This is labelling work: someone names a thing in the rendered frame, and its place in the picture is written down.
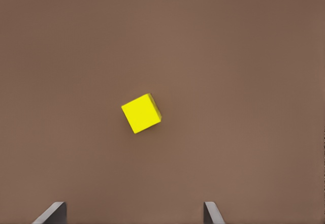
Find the yellow cube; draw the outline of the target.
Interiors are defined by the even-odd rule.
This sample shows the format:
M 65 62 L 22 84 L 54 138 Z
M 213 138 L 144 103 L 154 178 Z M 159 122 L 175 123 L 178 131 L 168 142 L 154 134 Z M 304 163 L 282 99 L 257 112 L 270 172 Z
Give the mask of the yellow cube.
M 134 134 L 148 129 L 162 120 L 162 115 L 151 93 L 122 105 L 121 109 Z

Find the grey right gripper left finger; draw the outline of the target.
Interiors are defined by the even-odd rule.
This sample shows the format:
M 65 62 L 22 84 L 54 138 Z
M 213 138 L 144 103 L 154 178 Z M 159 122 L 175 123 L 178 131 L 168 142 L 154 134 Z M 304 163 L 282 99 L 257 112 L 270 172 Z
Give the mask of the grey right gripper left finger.
M 67 224 L 66 202 L 54 202 L 31 224 Z

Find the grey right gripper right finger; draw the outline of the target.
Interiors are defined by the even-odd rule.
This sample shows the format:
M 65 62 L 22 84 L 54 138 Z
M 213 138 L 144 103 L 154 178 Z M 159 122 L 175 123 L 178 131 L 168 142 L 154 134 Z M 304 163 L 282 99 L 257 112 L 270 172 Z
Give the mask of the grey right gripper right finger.
M 204 224 L 225 224 L 225 221 L 214 202 L 204 202 Z

